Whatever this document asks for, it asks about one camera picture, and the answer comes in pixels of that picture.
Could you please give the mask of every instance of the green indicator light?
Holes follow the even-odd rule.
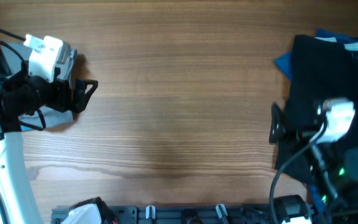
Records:
[[[341,169],[339,170],[339,175],[344,175],[344,174],[345,174],[345,169],[341,168]]]

